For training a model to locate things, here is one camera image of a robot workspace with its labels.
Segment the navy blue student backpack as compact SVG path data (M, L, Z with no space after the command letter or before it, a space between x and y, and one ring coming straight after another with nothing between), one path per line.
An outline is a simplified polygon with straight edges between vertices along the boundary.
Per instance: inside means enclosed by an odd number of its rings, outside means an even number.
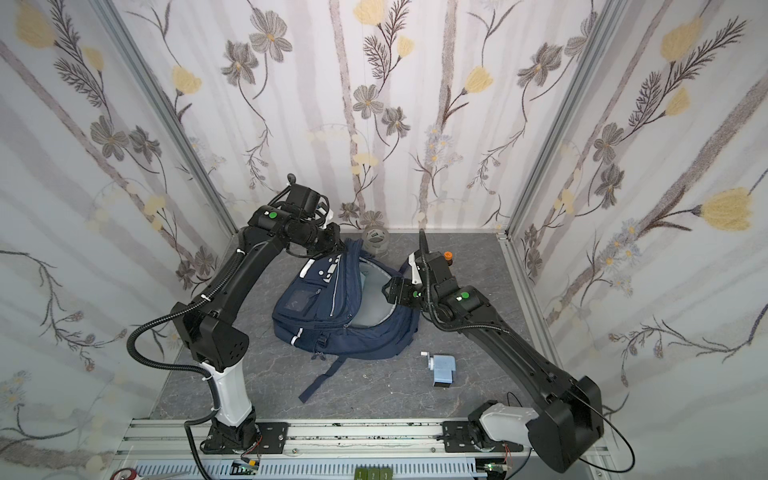
M348 239L342 252L309 260L277 300L273 313L276 337L312 354L336 360L300 395L307 402L349 359L385 360L413 341L418 311L389 302L383 288L404 278L364 249L363 240Z

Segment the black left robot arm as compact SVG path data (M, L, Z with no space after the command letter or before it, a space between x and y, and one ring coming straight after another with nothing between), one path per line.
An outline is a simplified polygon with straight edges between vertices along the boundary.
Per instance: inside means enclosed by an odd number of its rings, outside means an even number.
M234 322L268 265L292 245L304 248L311 258L341 248L340 230L332 219L325 199L317 205L280 201L259 207L237 233L236 247L212 284L189 304L174 306L181 314L175 327L218 399L200 444L203 453L242 453L261 439L242 366L250 339Z

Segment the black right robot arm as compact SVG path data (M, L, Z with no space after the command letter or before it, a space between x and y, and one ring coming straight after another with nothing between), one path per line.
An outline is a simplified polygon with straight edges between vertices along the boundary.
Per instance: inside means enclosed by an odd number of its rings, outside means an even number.
M382 288L386 300L421 311L441 331L471 339L533 401L531 415L505 415L500 404L486 408L480 415L483 433L494 441L528 444L552 470L566 472L605 432L597 384L587 376L575 379L541 355L483 293L458 284L441 254L419 254L411 270L419 281L388 281Z

